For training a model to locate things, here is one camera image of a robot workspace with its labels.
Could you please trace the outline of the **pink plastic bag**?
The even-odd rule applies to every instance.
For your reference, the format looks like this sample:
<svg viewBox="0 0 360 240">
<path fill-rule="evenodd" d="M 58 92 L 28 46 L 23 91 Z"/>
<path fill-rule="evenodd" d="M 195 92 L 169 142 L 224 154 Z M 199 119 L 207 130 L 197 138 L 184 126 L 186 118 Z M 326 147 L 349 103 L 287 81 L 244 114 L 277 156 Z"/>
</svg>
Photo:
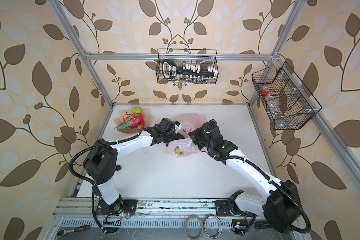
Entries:
<svg viewBox="0 0 360 240">
<path fill-rule="evenodd" d="M 182 115 L 178 118 L 178 122 L 181 124 L 179 133 L 182 134 L 185 138 L 182 140 L 175 140 L 169 143 L 167 152 L 175 158 L 187 157 L 189 155 L 198 153 L 200 150 L 193 143 L 188 133 L 193 132 L 197 128 L 200 128 L 204 123 L 207 122 L 205 115 L 196 115 L 196 114 L 187 114 Z M 184 151 L 184 155 L 177 156 L 174 153 L 174 149 L 179 147 Z"/>
</svg>

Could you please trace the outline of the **green wrinkled fruit back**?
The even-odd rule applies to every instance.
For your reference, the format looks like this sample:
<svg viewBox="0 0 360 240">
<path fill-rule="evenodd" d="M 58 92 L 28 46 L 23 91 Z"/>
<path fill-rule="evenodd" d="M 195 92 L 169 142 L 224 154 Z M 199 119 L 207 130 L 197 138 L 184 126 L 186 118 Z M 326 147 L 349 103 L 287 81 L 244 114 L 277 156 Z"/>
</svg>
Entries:
<svg viewBox="0 0 360 240">
<path fill-rule="evenodd" d="M 133 115 L 141 115 L 143 111 L 140 107 L 134 107 L 132 108 L 131 112 Z"/>
</svg>

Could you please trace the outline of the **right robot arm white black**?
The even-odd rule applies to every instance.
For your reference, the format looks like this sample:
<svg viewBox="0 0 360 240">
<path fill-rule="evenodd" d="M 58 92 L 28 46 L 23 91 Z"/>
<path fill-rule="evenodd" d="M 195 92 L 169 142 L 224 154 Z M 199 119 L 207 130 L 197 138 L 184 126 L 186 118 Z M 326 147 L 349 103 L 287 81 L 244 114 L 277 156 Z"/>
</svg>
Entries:
<svg viewBox="0 0 360 240">
<path fill-rule="evenodd" d="M 303 210 L 296 185 L 291 181 L 283 182 L 250 161 L 238 146 L 223 138 L 215 120 L 190 132 L 189 137 L 199 150 L 206 148 L 211 158 L 237 171 L 260 193 L 259 197 L 245 192 L 233 196 L 239 211 L 264 217 L 280 233 L 308 234 L 311 231 L 311 222 Z"/>
</svg>

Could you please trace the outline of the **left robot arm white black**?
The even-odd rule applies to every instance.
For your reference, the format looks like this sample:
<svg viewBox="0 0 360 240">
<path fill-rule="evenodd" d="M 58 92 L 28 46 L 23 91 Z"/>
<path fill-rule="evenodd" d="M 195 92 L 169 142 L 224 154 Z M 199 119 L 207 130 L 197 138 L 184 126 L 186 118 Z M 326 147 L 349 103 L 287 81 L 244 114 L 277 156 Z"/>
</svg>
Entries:
<svg viewBox="0 0 360 240">
<path fill-rule="evenodd" d="M 92 186 L 92 193 L 102 200 L 109 214 L 116 214 L 125 210 L 122 196 L 117 190 L 113 180 L 117 161 L 137 150 L 164 143 L 168 145 L 174 140 L 183 139 L 179 133 L 181 124 L 163 118 L 160 123 L 153 127 L 140 129 L 131 137 L 116 141 L 100 139 L 97 144 L 77 153 L 69 162 L 70 173 Z M 84 176 L 74 170 L 76 160 L 88 154 L 83 162 L 83 168 L 88 176 Z"/>
</svg>

